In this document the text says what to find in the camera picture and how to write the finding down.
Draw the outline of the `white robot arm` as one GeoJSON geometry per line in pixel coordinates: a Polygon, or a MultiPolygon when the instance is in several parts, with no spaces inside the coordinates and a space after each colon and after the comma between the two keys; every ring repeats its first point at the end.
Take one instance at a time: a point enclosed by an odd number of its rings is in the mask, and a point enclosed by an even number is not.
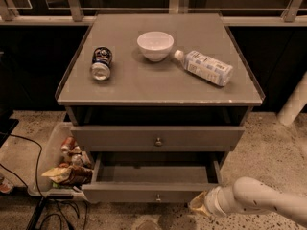
{"type": "Polygon", "coordinates": [[[275,212],[307,227],[306,197],[277,191],[251,177],[240,177],[232,186],[203,191],[190,201],[189,208],[209,217],[275,212]]]}

